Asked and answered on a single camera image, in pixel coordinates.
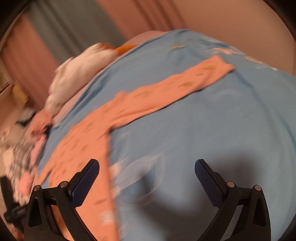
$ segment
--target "blue bedsheet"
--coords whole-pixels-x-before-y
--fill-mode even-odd
[[[120,233],[128,241],[197,240],[217,212],[194,174],[203,158],[226,181],[262,186],[278,240],[296,213],[296,79],[203,34],[169,32],[103,71],[51,131],[39,171],[71,126],[119,91],[217,54],[235,71],[112,132]]]

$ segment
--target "plaid cloth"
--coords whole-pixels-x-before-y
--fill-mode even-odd
[[[29,202],[29,196],[18,194],[18,184],[25,171],[30,170],[30,153],[33,145],[26,141],[25,135],[21,138],[18,144],[13,149],[13,161],[10,167],[6,170],[5,174],[11,182],[13,190],[13,198],[15,202],[20,205],[25,205]]]

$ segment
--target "white garment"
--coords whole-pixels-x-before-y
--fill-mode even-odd
[[[65,61],[55,71],[56,76],[49,87],[50,95],[44,108],[53,115],[58,114],[68,100],[117,57],[115,50],[104,50],[98,43],[76,58]]]

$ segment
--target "beige wall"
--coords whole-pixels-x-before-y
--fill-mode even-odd
[[[263,0],[173,0],[188,28],[295,73],[295,41]]]

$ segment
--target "yellow object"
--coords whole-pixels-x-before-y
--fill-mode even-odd
[[[12,88],[12,96],[15,103],[21,107],[24,107],[29,99],[28,95],[24,93],[22,87],[18,83]]]

